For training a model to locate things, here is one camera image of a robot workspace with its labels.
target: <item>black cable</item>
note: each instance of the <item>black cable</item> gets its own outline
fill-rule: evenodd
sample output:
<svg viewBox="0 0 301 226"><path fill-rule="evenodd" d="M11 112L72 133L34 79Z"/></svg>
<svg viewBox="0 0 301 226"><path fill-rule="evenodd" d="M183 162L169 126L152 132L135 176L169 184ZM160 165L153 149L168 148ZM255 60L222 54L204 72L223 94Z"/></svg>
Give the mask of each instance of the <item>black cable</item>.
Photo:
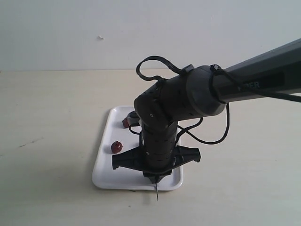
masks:
<svg viewBox="0 0 301 226"><path fill-rule="evenodd" d="M175 138L175 144L177 144L177 143L179 142L180 137L181 137L184 133L188 132L188 130L190 130L190 129L196 128L197 126L199 126L199 125L202 123L202 121L203 121L203 118L200 118L199 121L198 121L196 124L194 124L194 125L192 125L192 126L188 126L188 127L186 127L186 128L181 128L182 131L180 131L180 132L177 134L176 138Z"/></svg>
<svg viewBox="0 0 301 226"><path fill-rule="evenodd" d="M140 125L139 125L139 123L134 123L134 124L132 124L132 125L129 125L128 130L129 130L131 133L134 133L134 134L136 134L136 135L140 135L141 132L138 133L138 132L135 132L135 131L132 130L132 127L135 127L135 126L140 126Z"/></svg>
<svg viewBox="0 0 301 226"><path fill-rule="evenodd" d="M139 75L140 78L142 78L143 80L145 81L152 81L152 80L162 80L163 78L159 75L155 75L153 77L147 77L147 76L144 76L141 72L140 72L140 67L141 65L146 62L146 61L149 61L149 60L157 60L157 61L160 61L162 63L164 63L171 71L173 71L174 73L176 74L179 74L181 69L180 68L177 68L176 66L174 66L170 61L168 61L167 59L161 57L161 56L149 56L147 58L145 58L143 61L141 61L137 67L136 67L136 72L137 74Z"/></svg>
<svg viewBox="0 0 301 226"><path fill-rule="evenodd" d="M263 96L263 97L270 97L270 98L275 98L275 99L289 100L289 101L301 103L301 97L296 96L296 95L277 93L277 92L269 92L269 91L264 91L264 90L248 87L245 84L237 81L232 75L230 75L228 72L226 72L225 70L220 69L220 68L215 69L214 75L224 75L235 85L239 86L242 90L247 90L247 91L250 91L251 93L255 93L255 94Z"/></svg>
<svg viewBox="0 0 301 226"><path fill-rule="evenodd" d="M205 144L205 145L215 145L215 144L218 144L218 143L222 142L222 141L226 138L226 136L227 136L227 134L228 134L228 132L229 132L229 128L230 128L230 107L229 107L229 103L227 103L227 105L226 105L226 114L227 114L227 116L226 116L226 117L227 117L227 126L226 126L226 130L225 130L225 133L224 133L224 135L222 136L222 138L219 139L219 140L217 140L217 141L213 141L213 142L210 142L210 141L204 141L204 140L201 140L201 139L197 138L195 135L193 135L193 134L190 133L189 131L185 131L185 133L189 134L191 137L193 137L195 140L197 140L198 142L200 142L200 143L202 143L202 144ZM181 126L178 126L178 128L182 129L182 131L183 131L184 129L186 129L186 128L183 128L183 127L181 127Z"/></svg>

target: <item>robotic arm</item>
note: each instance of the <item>robotic arm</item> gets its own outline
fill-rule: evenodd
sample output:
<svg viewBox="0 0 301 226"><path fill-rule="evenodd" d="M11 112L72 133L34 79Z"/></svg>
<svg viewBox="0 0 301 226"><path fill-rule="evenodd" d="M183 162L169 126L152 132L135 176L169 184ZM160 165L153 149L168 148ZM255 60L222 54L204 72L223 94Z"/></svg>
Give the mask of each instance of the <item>robotic arm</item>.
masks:
<svg viewBox="0 0 301 226"><path fill-rule="evenodd" d="M147 60L159 60L179 75L145 77L140 66ZM177 145L179 121L218 115L233 101L274 97L301 102L301 97L288 95L301 92L301 39L225 70L217 65L180 70L164 58L151 56L138 65L137 73L157 82L137 97L135 112L130 113L142 128L139 146L114 155L112 166L142 171L157 184L172 169L200 161L199 149Z"/></svg>

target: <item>red object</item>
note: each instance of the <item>red object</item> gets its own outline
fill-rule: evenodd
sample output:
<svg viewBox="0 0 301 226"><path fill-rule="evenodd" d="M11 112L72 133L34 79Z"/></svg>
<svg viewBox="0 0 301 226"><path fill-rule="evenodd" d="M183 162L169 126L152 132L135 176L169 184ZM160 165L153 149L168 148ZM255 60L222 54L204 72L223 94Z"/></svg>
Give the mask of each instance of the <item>red object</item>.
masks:
<svg viewBox="0 0 301 226"><path fill-rule="evenodd" d="M120 152L122 150L122 143L120 143L119 141L115 141L112 145L111 145L111 150L113 154L117 154L118 152Z"/></svg>
<svg viewBox="0 0 301 226"><path fill-rule="evenodd" d="M127 117L122 120L122 124L124 128L129 128L130 125L128 124Z"/></svg>

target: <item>light wood surface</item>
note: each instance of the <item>light wood surface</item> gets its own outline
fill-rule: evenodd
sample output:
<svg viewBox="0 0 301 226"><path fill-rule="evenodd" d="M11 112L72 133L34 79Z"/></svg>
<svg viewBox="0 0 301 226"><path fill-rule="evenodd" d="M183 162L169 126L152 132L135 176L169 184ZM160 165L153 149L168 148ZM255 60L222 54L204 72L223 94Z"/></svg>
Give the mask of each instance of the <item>light wood surface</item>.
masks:
<svg viewBox="0 0 301 226"><path fill-rule="evenodd" d="M167 70L148 74L170 77ZM91 173L111 108L151 85L134 70L0 73L0 225L301 225L301 104L230 104L227 139L199 147L175 191L101 190ZM186 126L195 121L183 121ZM193 133L219 139L225 112Z"/></svg>

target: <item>white wall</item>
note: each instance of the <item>white wall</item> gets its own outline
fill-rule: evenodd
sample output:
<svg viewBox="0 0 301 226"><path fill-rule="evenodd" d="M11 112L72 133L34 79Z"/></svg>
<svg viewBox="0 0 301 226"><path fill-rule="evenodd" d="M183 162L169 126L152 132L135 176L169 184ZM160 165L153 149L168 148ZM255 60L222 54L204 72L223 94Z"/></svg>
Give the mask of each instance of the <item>white wall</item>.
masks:
<svg viewBox="0 0 301 226"><path fill-rule="evenodd" d="M300 7L300 0L0 0L0 70L126 69L149 55L179 67L227 67L300 38Z"/></svg>

